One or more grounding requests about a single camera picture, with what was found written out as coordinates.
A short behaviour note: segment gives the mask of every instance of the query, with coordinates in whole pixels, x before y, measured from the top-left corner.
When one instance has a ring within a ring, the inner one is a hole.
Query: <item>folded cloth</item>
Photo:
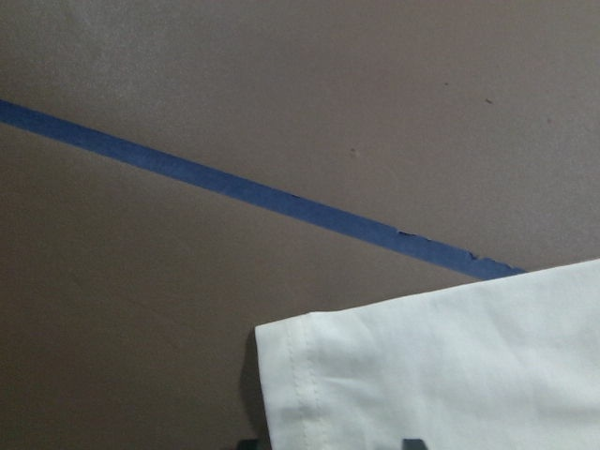
[[[274,450],[600,449],[600,260],[310,313],[256,339]]]

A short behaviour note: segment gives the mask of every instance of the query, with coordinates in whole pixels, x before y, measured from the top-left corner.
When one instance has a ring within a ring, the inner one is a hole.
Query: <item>brown surface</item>
[[[599,256],[600,4],[33,2],[0,98],[534,270]],[[228,448],[256,324],[471,280],[0,126],[0,447]]]

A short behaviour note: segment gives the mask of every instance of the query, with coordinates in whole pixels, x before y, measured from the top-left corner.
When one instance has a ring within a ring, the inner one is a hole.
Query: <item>blue stripe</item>
[[[524,272],[489,258],[477,258],[462,248],[401,232],[375,220],[303,199],[2,99],[0,121],[472,277],[492,279]]]

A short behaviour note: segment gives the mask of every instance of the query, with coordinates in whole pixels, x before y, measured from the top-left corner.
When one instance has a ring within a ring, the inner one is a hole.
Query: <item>stitched seam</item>
[[[290,330],[290,326],[286,325],[287,331],[287,341],[288,341],[288,355],[290,356],[290,367],[292,369],[292,377],[293,377],[293,387],[296,394],[296,399],[298,400],[298,407],[300,412],[300,422],[302,423],[302,436],[304,438],[304,447],[308,450],[308,425],[307,420],[305,418],[304,409],[305,406],[302,404],[302,397],[300,396],[300,383],[298,381],[298,373],[296,370],[295,359],[293,357],[293,345],[292,345],[292,331]]]
[[[308,344],[308,332],[307,332],[308,316],[306,316],[304,319],[305,320],[302,321],[302,332],[304,335],[305,347],[307,349],[308,376],[310,378],[310,383],[312,384],[312,392],[315,397],[315,411],[316,411],[317,416],[319,417],[319,428],[321,429],[320,448],[326,449],[326,448],[329,448],[329,444],[327,442],[327,435],[325,433],[325,422],[323,419],[323,411],[321,409],[321,400],[319,398],[319,390],[317,389],[314,365],[313,365],[312,359],[310,357],[310,355],[311,355],[310,349],[314,348],[314,346],[310,346]]]

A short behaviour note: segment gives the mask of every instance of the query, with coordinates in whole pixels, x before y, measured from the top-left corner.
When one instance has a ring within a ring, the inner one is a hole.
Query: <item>blue line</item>
[[[401,232],[375,220],[303,199],[2,99],[0,121],[472,277],[492,279],[524,272],[489,258],[477,258],[462,248]]]

